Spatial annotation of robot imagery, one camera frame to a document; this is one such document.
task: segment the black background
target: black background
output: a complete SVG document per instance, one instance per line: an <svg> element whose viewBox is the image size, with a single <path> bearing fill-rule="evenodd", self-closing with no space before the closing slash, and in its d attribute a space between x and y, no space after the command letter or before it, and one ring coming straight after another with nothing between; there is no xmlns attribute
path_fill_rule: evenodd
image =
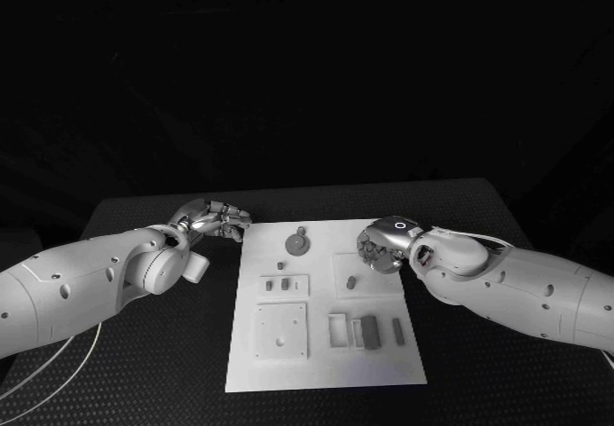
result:
<svg viewBox="0 0 614 426"><path fill-rule="evenodd" d="M109 197L481 177L614 273L605 6L44 7L5 14L0 102L0 226L44 248Z"/></svg>

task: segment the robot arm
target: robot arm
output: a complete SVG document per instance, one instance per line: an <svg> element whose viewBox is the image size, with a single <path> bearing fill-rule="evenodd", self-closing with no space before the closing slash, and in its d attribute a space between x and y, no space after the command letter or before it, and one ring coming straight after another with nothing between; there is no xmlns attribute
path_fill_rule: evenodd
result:
<svg viewBox="0 0 614 426"><path fill-rule="evenodd" d="M425 232L416 222L386 217L357 237L358 254L381 273L396 272L406 258L441 302L520 333L612 352L614 278L482 237L503 246L490 248L468 235Z"/></svg>
<svg viewBox="0 0 614 426"><path fill-rule="evenodd" d="M198 282L209 260L201 235L240 241L249 214L194 200L152 225L41 251L0 272L0 359L59 342L116 315L134 299Z"/></svg>

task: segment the dark fabric surface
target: dark fabric surface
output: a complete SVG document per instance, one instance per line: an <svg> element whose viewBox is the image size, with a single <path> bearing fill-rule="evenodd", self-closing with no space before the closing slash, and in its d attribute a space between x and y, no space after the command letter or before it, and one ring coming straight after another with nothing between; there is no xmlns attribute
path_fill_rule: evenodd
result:
<svg viewBox="0 0 614 426"><path fill-rule="evenodd" d="M406 216L423 225L528 240L481 179L161 195L100 202L82 238L164 223L203 197L246 209L255 222ZM614 372L598 351L523 336L442 304L402 269L428 385L223 393L240 245L206 238L200 284L181 280L102 324L82 373L17 424L611 424ZM85 356L82 333L49 370L0 406L5 419L61 384ZM18 355L0 392L59 343Z"/></svg>

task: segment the robotic hand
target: robotic hand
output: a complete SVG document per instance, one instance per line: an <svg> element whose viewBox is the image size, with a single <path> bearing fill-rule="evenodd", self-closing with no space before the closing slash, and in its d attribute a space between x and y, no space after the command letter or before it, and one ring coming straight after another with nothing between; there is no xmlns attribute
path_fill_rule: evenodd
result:
<svg viewBox="0 0 614 426"><path fill-rule="evenodd" d="M209 260L190 252L203 235L242 240L249 214L197 199L151 225L41 251L0 272L0 359L77 335L134 299L197 283Z"/></svg>
<svg viewBox="0 0 614 426"><path fill-rule="evenodd" d="M380 273L396 272L406 258L441 302L520 333L614 352L614 278L582 265L492 237L436 227L423 231L397 216L367 226L357 253Z"/></svg>

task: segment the table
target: table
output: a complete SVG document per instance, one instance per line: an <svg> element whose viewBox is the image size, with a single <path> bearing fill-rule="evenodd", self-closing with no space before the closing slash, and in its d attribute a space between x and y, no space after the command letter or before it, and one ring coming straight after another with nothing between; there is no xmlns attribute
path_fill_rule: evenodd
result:
<svg viewBox="0 0 614 426"><path fill-rule="evenodd" d="M82 238L164 223L198 197L246 209L256 222L396 214L530 249L492 186L478 178L109 199L96 207ZM428 385L223 393L240 245L210 237L194 250L210 260L200 284L181 280L102 324L80 374L17 424L614 422L614 372L601 352L523 336L461 306L442 304L407 268L400 277ZM0 406L0 418L24 411L61 384L93 335L90 329L73 339L47 371ZM59 345L18 355L0 393Z"/></svg>

